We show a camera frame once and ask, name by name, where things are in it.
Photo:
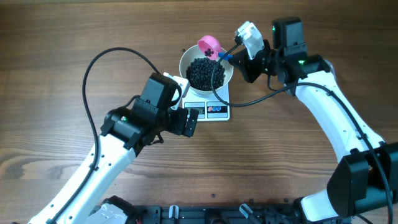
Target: digital scale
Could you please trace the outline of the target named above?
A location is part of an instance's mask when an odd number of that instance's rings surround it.
[[[229,89],[225,85],[217,94],[224,101],[229,102]],[[227,121],[230,118],[229,106],[220,102],[214,94],[200,96],[189,89],[186,97],[182,98],[182,108],[198,110],[198,121]]]

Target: wood grain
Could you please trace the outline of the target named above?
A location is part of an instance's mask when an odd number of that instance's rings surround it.
[[[205,34],[228,49],[246,20],[272,40],[273,19],[299,16],[309,53],[331,60],[358,113],[387,142],[398,141],[397,7],[396,1],[370,0],[0,6],[0,223],[27,222],[87,155],[93,138],[81,82],[91,59],[110,47],[138,50],[161,72],[178,75],[182,49]],[[99,59],[87,88],[96,127],[109,110],[139,94],[151,73],[126,52]],[[232,102],[267,93],[266,77],[247,84],[235,72],[230,83]],[[337,165],[308,109],[283,94],[233,108],[229,122],[200,123],[193,138],[164,138],[165,144],[146,147],[104,197],[135,205],[281,202],[324,189]],[[384,208],[366,216],[387,220]]]

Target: bowl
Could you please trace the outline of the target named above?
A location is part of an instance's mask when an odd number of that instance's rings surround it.
[[[180,60],[180,75],[182,78],[187,77],[187,69],[188,66],[191,65],[191,62],[194,61],[195,58],[205,58],[206,56],[200,51],[199,46],[196,44],[195,46],[192,46],[189,48],[185,53],[182,55],[181,60]],[[224,78],[224,83],[221,87],[216,89],[216,92],[219,92],[222,88],[225,87],[225,85],[228,84],[228,82],[232,78],[232,74],[234,73],[234,67],[230,65],[226,60],[223,60],[221,62],[221,65],[225,68],[225,78]],[[192,90],[196,95],[198,96],[208,96],[213,93],[213,91],[208,90],[208,91],[203,91],[203,90],[197,90],[194,87],[190,87],[190,90]]]

